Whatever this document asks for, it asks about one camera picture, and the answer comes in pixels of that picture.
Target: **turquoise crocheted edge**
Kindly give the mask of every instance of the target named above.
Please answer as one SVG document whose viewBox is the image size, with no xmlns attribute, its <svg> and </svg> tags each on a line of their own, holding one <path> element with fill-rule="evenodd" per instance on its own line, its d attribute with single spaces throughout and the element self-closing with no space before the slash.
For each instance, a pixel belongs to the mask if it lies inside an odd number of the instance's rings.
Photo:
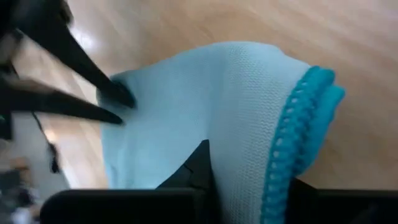
<svg viewBox="0 0 398 224">
<path fill-rule="evenodd" d="M 311 67 L 287 98 L 270 149 L 261 224 L 284 222 L 290 181 L 315 160 L 344 97 L 344 90 L 333 86 L 334 79 L 332 70 Z"/>
</svg>

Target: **black plastic object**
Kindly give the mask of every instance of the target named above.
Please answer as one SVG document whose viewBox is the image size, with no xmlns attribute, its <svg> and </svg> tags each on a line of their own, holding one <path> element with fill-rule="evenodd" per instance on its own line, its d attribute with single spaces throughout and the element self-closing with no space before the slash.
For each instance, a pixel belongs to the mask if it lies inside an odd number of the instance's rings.
<svg viewBox="0 0 398 224">
<path fill-rule="evenodd" d="M 212 185 L 206 140 L 157 189 L 60 192 L 44 203 L 40 223 L 219 223 Z"/>
<path fill-rule="evenodd" d="M 25 35 L 91 82 L 100 92 L 133 107 L 134 98 L 127 88 L 113 83 L 73 38 L 65 21 L 59 16 L 61 8 L 61 0 L 19 0 L 12 22 Z"/>
<path fill-rule="evenodd" d="M 49 152 L 51 155 L 51 160 L 50 160 L 51 172 L 53 174 L 58 174 L 61 171 L 60 166 L 58 164 L 58 152 L 57 152 L 57 148 L 52 143 L 49 143 Z"/>
<path fill-rule="evenodd" d="M 33 80 L 0 78 L 2 106 L 10 111 L 40 111 L 122 124 L 115 114 Z"/>
<path fill-rule="evenodd" d="M 0 192 L 0 210 L 13 212 L 17 207 L 34 204 L 29 190 L 24 187 L 21 172 L 17 169 L 0 173 Z"/>
<path fill-rule="evenodd" d="M 12 117 L 9 110 L 0 109 L 0 139 L 12 139 Z"/>
<path fill-rule="evenodd" d="M 398 191 L 316 189 L 290 183 L 286 224 L 396 224 Z"/>
<path fill-rule="evenodd" d="M 16 3 L 15 0 L 0 0 L 0 40 L 12 29 L 12 12 Z"/>
</svg>

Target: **wooden floor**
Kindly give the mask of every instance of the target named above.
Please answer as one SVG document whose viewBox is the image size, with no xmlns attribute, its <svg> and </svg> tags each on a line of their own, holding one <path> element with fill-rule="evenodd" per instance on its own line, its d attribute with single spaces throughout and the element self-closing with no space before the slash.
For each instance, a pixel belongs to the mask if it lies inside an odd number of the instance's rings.
<svg viewBox="0 0 398 224">
<path fill-rule="evenodd" d="M 69 0 L 73 35 L 108 75 L 226 40 L 279 46 L 333 68 L 346 98 L 302 179 L 317 187 L 398 189 L 395 0 Z M 18 71 L 95 102 L 95 90 L 27 43 Z M 42 116 L 75 188 L 106 187 L 98 124 Z"/>
</svg>

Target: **light blue fabric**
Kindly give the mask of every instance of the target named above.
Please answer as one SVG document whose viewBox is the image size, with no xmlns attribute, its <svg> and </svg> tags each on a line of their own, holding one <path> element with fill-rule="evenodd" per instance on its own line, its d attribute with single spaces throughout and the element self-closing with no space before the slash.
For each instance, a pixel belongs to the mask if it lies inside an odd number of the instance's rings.
<svg viewBox="0 0 398 224">
<path fill-rule="evenodd" d="M 283 222 L 286 180 L 314 160 L 343 92 L 333 87 L 333 72 L 310 69 L 277 47 L 254 42 L 199 47 L 112 79 L 132 91 L 137 106 L 131 110 L 99 98 L 101 106 L 126 123 L 102 125 L 109 186 L 154 189 L 209 139 L 226 223 Z M 310 88 L 298 96 L 295 91 L 303 82 Z M 292 111 L 287 105 L 294 98 L 299 109 Z M 300 119 L 306 114 L 299 126 L 311 128 L 283 135 L 281 144 L 281 130 L 297 127 L 284 123 L 286 113 Z M 306 134 L 309 140 L 296 144 Z M 278 191 L 270 194 L 273 187 Z M 275 207 L 278 197 L 282 205 Z"/>
</svg>

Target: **blurry object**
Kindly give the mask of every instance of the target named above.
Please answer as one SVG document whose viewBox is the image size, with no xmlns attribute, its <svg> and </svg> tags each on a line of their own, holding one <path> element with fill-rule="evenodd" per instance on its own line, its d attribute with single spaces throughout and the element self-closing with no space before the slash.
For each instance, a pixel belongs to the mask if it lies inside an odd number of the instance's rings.
<svg viewBox="0 0 398 224">
<path fill-rule="evenodd" d="M 0 172 L 9 170 L 9 153 L 12 148 L 12 142 L 0 138 Z"/>
<path fill-rule="evenodd" d="M 59 192 L 43 204 L 40 223 L 102 223 L 107 217 L 115 223 L 219 223 L 217 197 L 205 140 L 156 189 Z"/>
<path fill-rule="evenodd" d="M 52 156 L 51 158 L 51 172 L 54 174 L 60 172 L 60 166 L 58 165 L 58 152 L 57 149 L 55 148 L 54 144 L 49 144 L 49 151 L 50 155 Z"/>
<path fill-rule="evenodd" d="M 393 224 L 397 202 L 396 190 L 316 189 L 293 179 L 285 223 Z"/>
<path fill-rule="evenodd" d="M 0 173 L 0 217 L 6 223 L 31 223 L 39 215 L 32 174 L 25 157 L 9 161 L 11 170 Z"/>
<path fill-rule="evenodd" d="M 12 119 L 10 111 L 0 111 L 0 139 L 12 139 Z"/>
<path fill-rule="evenodd" d="M 17 76 L 11 60 L 23 33 L 96 85 L 106 96 L 133 106 L 131 94 L 122 84 L 111 82 L 72 37 L 67 27 L 72 21 L 72 14 L 65 1 L 3 0 L 0 8 L 0 88 L 2 95 L 10 96 L 4 102 L 1 114 L 7 116 L 11 111 L 42 111 L 122 123 L 116 115 L 49 86 L 10 78 Z"/>
</svg>

